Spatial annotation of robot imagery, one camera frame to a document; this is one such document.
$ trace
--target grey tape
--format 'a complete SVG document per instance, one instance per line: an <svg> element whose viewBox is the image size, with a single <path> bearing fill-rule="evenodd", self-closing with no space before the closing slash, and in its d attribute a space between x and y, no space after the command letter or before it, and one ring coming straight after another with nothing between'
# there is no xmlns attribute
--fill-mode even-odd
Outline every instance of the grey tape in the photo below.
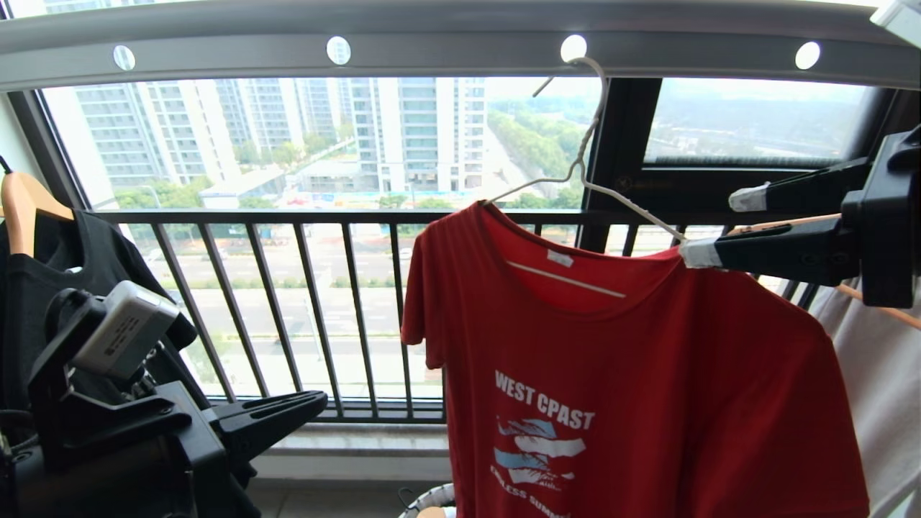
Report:
<svg viewBox="0 0 921 518"><path fill-rule="evenodd" d="M767 210L767 186L743 187L729 195L729 206L736 212L758 212Z"/></svg>
<svg viewBox="0 0 921 518"><path fill-rule="evenodd" d="M721 267L723 264L719 261L717 253L717 239L690 240L682 243L678 247L678 253L684 259L684 265L688 268Z"/></svg>

